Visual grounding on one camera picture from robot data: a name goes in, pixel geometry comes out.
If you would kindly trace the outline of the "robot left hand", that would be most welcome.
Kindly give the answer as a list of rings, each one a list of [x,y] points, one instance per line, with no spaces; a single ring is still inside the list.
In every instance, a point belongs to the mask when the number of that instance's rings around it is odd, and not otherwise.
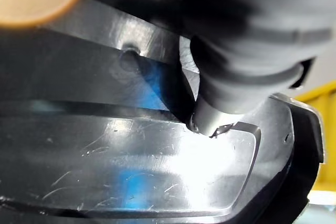
[[[213,136],[295,86],[332,39],[335,0],[98,0],[190,38],[191,129]]]

